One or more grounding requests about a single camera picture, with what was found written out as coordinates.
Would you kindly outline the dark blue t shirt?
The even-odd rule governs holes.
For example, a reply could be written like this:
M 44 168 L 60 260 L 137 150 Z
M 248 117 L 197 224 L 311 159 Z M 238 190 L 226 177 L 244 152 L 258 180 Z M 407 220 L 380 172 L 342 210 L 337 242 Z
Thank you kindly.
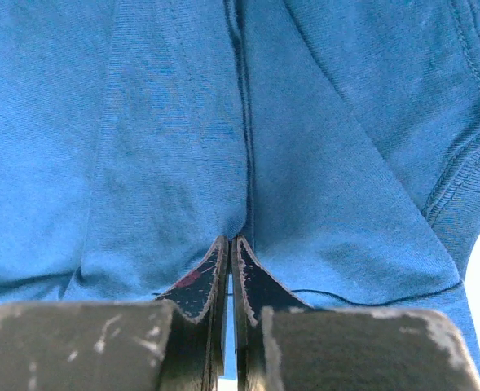
M 0 304 L 150 301 L 238 234 L 480 374 L 480 1 L 0 1 Z

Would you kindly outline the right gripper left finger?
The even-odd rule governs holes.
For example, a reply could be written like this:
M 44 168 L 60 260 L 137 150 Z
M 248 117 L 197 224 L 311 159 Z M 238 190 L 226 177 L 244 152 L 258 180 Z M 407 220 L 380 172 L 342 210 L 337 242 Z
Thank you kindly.
M 0 305 L 0 390 L 215 390 L 229 243 L 148 302 Z

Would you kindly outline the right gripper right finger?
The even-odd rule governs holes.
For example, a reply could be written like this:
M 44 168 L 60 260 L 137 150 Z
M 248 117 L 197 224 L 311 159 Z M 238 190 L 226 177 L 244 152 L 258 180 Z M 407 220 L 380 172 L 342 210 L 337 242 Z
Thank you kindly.
M 437 311 L 315 309 L 241 235 L 231 274 L 241 390 L 480 390 L 460 331 Z

